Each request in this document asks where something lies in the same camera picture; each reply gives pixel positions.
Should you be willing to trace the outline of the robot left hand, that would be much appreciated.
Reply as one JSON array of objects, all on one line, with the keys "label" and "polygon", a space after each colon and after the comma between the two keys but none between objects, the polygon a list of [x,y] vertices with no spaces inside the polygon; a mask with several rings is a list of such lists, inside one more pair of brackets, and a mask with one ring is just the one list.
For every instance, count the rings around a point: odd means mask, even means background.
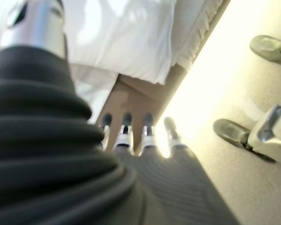
[{"label": "robot left hand", "polygon": [[74,89],[60,0],[25,0],[0,44],[0,225],[236,225],[185,145],[120,144]]}]

